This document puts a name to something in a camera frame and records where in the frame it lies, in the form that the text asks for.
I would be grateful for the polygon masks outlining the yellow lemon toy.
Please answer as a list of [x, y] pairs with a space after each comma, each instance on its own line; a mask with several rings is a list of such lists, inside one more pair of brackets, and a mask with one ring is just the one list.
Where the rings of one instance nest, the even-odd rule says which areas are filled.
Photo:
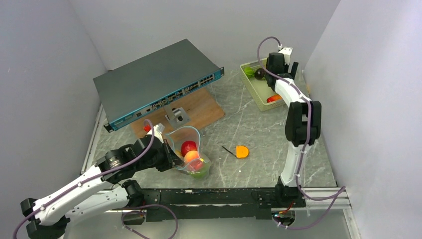
[[181, 159], [183, 159], [184, 157], [183, 157], [183, 155], [182, 155], [182, 153], [180, 152], [180, 151], [178, 151], [178, 150], [176, 150], [175, 151], [175, 154], [179, 157], [179, 158], [181, 158]]

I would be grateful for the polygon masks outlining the red apple toy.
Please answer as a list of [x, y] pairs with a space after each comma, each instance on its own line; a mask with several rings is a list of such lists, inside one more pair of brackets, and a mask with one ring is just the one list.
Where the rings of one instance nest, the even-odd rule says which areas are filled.
[[183, 156], [185, 156], [185, 154], [191, 150], [196, 150], [196, 151], [198, 150], [197, 144], [194, 141], [188, 140], [182, 143], [181, 153]]

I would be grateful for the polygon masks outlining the clear zip top bag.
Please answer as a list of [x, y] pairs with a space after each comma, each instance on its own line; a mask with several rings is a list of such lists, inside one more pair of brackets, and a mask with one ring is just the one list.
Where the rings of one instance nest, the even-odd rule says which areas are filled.
[[182, 160], [176, 169], [195, 179], [209, 175], [210, 159], [203, 153], [202, 139], [199, 131], [193, 126], [183, 126], [165, 134], [171, 149]]

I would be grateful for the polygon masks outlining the pink peach toy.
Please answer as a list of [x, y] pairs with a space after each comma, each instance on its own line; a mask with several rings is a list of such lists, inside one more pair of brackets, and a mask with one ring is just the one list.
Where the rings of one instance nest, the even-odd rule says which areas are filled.
[[190, 162], [200, 159], [199, 153], [196, 150], [188, 151], [184, 156], [184, 162], [189, 164]]

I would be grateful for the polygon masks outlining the red pepper toy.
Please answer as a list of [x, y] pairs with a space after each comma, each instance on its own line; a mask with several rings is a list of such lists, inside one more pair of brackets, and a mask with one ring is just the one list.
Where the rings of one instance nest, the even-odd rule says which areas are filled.
[[196, 160], [193, 160], [189, 163], [188, 169], [191, 172], [198, 172], [203, 168], [203, 166], [204, 166], [203, 160], [202, 159], [196, 159]]

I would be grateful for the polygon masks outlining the green cabbage toy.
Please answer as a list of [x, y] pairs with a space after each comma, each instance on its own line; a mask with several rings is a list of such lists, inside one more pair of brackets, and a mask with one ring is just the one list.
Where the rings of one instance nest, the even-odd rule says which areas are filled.
[[203, 179], [209, 175], [209, 169], [209, 167], [204, 166], [197, 171], [190, 171], [188, 174], [195, 179]]

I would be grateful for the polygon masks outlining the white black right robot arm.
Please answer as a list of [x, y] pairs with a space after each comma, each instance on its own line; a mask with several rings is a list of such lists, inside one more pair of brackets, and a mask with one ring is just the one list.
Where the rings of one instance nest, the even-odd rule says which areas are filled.
[[274, 200], [281, 207], [302, 197], [299, 190], [302, 164], [321, 133], [321, 103], [313, 102], [296, 86], [295, 73], [288, 72], [286, 58], [287, 52], [270, 53], [265, 65], [267, 85], [288, 106], [285, 124], [288, 154], [274, 193]]

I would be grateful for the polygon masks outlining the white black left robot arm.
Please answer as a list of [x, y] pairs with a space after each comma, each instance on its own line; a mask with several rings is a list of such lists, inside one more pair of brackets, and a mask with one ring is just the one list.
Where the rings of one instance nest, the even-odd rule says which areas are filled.
[[20, 203], [31, 239], [58, 239], [70, 225], [120, 208], [137, 209], [145, 196], [133, 175], [155, 168], [164, 172], [184, 162], [159, 133], [149, 132], [134, 144], [110, 150], [77, 179], [42, 199]]

